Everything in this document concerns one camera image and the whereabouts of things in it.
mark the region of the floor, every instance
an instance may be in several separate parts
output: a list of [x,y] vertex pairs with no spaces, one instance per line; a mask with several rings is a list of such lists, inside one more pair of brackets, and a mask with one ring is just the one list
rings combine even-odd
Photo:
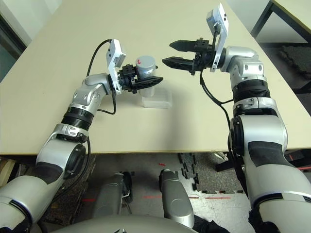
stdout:
[[[178,171],[194,213],[208,221],[214,220],[231,233],[253,233],[248,223],[249,201],[245,194],[205,194],[193,191],[193,179],[185,179],[181,174],[182,164],[177,154],[120,154],[98,155],[96,166],[89,179],[89,189],[83,197],[83,207],[75,222],[90,218],[93,201],[99,187],[106,177],[115,172],[135,172],[133,176],[133,202],[130,208],[134,215],[163,217],[162,198],[159,191],[158,176],[162,169]],[[122,215],[128,215],[126,208]]]

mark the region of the table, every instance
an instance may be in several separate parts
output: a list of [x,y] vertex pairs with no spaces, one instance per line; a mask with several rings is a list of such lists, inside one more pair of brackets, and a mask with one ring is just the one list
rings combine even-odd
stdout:
[[270,0],[251,31],[256,38],[272,14],[276,13],[308,43],[311,43],[310,1]]
[[[114,1],[67,0],[38,33],[0,85],[0,155],[37,154],[62,120],[74,91],[85,78],[97,45],[120,40],[127,52],[124,64],[141,55],[155,58],[157,76],[172,92],[170,109],[146,109],[138,94],[117,96],[117,113],[98,112],[89,130],[93,153],[226,151],[228,129],[222,110],[205,95],[199,73],[165,66],[170,56],[193,59],[169,44],[178,39],[212,39],[208,11],[219,0]],[[288,148],[311,148],[311,117],[255,39],[222,1],[229,20],[226,46],[256,50],[264,63],[271,96],[289,134]],[[107,72],[107,47],[101,49],[91,73]],[[220,100],[232,98],[229,74],[204,72],[210,91]],[[102,109],[112,109],[111,97]],[[232,117],[232,103],[226,104]]]

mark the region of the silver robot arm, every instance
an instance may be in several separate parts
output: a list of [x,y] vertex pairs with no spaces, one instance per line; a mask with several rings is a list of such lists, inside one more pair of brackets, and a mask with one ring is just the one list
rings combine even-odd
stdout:
[[63,182],[80,172],[86,155],[83,143],[88,141],[88,129],[104,96],[121,94],[121,90],[136,93],[163,80],[152,75],[142,78],[139,68],[132,65],[117,72],[115,67],[121,67],[126,55],[118,40],[109,41],[106,57],[110,74],[89,75],[83,80],[63,120],[40,150],[33,173],[17,177],[0,189],[0,230],[30,229],[40,220]]
[[[311,232],[311,184],[284,157],[286,128],[276,101],[270,98],[264,66],[256,52],[243,47],[220,48],[228,33],[226,16],[221,4],[207,15],[214,34],[212,45],[202,38],[170,44],[178,51],[195,52],[193,60],[170,57],[162,62],[188,70],[191,75],[205,68],[213,72],[215,67],[230,73],[234,117],[230,122],[228,149],[251,203],[249,222],[258,233]],[[216,47],[217,35],[223,36]],[[243,158],[244,170],[238,156]]]

